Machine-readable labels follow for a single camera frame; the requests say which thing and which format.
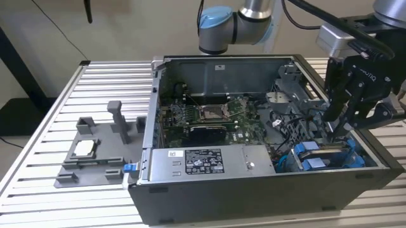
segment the white wall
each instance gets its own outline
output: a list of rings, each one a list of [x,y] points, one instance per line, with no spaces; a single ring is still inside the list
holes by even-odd
[[[199,54],[197,11],[201,0],[92,0],[94,23],[87,23],[83,0],[36,0],[71,41],[91,60],[150,60],[157,55]],[[373,0],[310,0],[337,16],[372,12]],[[243,0],[206,0],[205,7],[230,5]],[[303,24],[319,24],[289,4]],[[56,96],[79,62],[84,59],[31,0],[0,1],[0,26],[48,96]],[[277,53],[319,57],[317,31],[297,29],[282,19]],[[229,54],[261,54],[262,46],[230,46]],[[8,76],[0,65],[2,77]],[[22,96],[22,89],[0,84],[2,99]]]

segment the power supply label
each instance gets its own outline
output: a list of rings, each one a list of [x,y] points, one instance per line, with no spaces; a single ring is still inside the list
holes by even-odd
[[[225,172],[221,149],[186,150],[185,163],[189,175]]]

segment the aluminum table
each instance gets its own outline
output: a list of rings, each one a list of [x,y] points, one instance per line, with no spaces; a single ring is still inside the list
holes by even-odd
[[[325,76],[327,59],[309,58]],[[123,102],[127,120],[147,115],[151,62],[91,62],[80,66],[0,183],[0,227],[147,227],[122,185],[56,189],[55,177],[67,156],[76,121],[92,116],[112,123],[106,107]],[[406,168],[406,123],[373,130]],[[235,219],[173,227],[382,228],[406,227],[406,173],[382,190],[365,192],[342,211]]]

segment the blue tab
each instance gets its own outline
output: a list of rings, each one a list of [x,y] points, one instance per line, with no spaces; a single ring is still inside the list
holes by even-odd
[[[315,141],[310,141],[310,142],[301,142],[298,145],[295,145],[294,147],[294,151],[295,153],[299,155],[299,153],[305,152],[305,151],[313,151],[313,150],[318,150],[319,146],[317,144]]]
[[[126,164],[123,170],[124,170],[124,172],[131,172],[132,171],[132,164]]]
[[[321,158],[311,158],[311,159],[306,159],[302,162],[302,166],[303,166],[305,170],[307,171],[307,170],[315,170],[318,168],[325,168],[326,164]]]
[[[349,139],[349,140],[347,140],[347,144],[349,144],[349,146],[351,147],[351,149],[354,150],[356,147],[357,147],[356,141],[354,141],[353,139]]]
[[[302,152],[305,152],[305,151],[306,151],[306,148],[305,148],[305,146],[303,146],[302,143],[299,143],[298,145],[294,146],[294,152],[295,152],[297,154],[299,154],[299,153],[302,153]]]
[[[302,142],[305,148],[307,151],[313,151],[313,150],[318,150],[319,149],[319,146],[317,144],[315,141],[310,141],[310,142]]]
[[[353,152],[343,162],[343,168],[364,168],[366,166],[366,162],[364,158]]]

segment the sticker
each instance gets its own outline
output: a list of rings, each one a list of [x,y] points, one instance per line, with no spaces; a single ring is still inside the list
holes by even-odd
[[[215,65],[215,70],[226,70],[226,65]]]
[[[185,153],[186,173],[189,175],[225,173],[221,149],[186,150]]]
[[[169,151],[167,156],[169,157],[183,157],[183,151]]]

